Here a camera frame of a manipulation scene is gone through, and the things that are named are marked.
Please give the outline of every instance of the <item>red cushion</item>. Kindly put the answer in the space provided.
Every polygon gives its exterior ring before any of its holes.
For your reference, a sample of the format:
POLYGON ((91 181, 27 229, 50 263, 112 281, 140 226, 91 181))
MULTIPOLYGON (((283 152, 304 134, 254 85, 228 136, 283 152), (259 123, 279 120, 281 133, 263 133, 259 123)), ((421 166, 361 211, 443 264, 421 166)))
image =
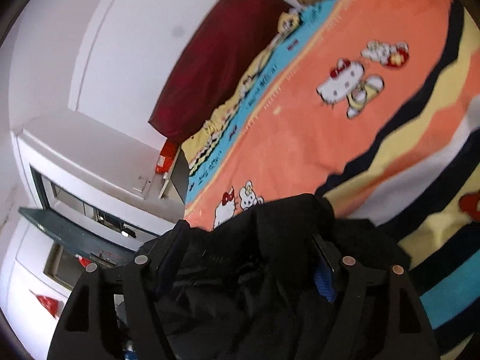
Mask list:
POLYGON ((253 59, 277 34, 283 0, 219 0, 183 50, 150 116, 181 144, 228 100, 253 59))

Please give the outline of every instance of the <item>round metal pin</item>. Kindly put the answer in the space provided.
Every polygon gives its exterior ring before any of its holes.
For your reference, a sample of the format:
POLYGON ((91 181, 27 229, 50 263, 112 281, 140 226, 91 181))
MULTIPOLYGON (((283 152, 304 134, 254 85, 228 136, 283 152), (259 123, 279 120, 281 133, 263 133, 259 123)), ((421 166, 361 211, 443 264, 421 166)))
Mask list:
POLYGON ((351 256, 345 256, 342 258, 342 263, 344 263, 346 266, 354 266, 356 261, 351 256))
POLYGON ((148 261, 148 257, 145 256, 144 254, 141 254, 140 256, 135 257, 135 264, 138 266, 142 266, 148 261))
POLYGON ((90 264, 88 264, 86 267, 85 267, 85 270, 88 272, 88 273, 92 273, 92 272, 95 272, 98 268, 98 265, 95 264, 94 262, 91 262, 90 264))
POLYGON ((394 266, 392 267, 392 271, 393 271, 393 273, 395 273, 395 274, 397 274, 397 275, 401 275, 402 273, 405 272, 405 269, 403 269, 403 268, 402 268, 401 266, 399 266, 399 265, 394 265, 394 266))

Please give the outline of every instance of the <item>red bow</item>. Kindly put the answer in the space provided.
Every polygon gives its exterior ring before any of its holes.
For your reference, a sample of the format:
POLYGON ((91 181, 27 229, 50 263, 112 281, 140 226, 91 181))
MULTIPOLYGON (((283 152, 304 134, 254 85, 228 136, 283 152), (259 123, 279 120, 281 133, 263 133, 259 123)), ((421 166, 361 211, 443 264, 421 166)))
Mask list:
POLYGON ((228 202, 231 202, 235 198, 235 192, 232 188, 232 193, 225 192, 222 197, 222 206, 226 205, 228 202))
POLYGON ((349 68, 351 65, 351 62, 348 59, 343 60, 343 66, 341 67, 336 67, 335 69, 332 69, 330 71, 330 77, 333 79, 336 79, 339 74, 344 71, 346 68, 349 68))

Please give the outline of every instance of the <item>blue stripe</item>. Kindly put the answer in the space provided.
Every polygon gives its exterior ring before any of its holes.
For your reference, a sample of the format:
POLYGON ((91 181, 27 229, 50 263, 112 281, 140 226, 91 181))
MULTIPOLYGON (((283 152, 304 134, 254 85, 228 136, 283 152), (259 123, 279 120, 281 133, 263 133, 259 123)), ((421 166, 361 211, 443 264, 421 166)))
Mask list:
POLYGON ((477 251, 420 297, 433 329, 454 318, 480 297, 479 269, 480 251, 477 251))
POLYGON ((239 137, 250 113, 262 98, 269 83, 302 51, 310 38, 327 20, 336 2, 337 0, 325 0, 311 5, 301 12, 301 25, 272 52, 270 60, 258 75, 253 88, 248 92, 245 99, 242 100, 238 107, 237 114, 230 121, 220 142, 210 153, 208 159, 204 161, 195 174, 189 178, 189 191, 187 192, 186 203, 194 200, 205 185, 210 182, 218 166, 224 160, 226 153, 234 144, 237 137, 239 137))

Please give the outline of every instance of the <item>bed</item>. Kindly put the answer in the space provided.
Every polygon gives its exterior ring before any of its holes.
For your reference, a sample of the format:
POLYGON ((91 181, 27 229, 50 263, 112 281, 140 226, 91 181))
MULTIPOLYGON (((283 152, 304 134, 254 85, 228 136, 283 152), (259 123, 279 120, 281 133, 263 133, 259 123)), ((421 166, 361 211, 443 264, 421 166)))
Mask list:
POLYGON ((280 16, 182 144, 185 219, 213 230, 315 193, 411 256, 442 354, 480 320, 480 31, 459 0, 323 0, 280 16))

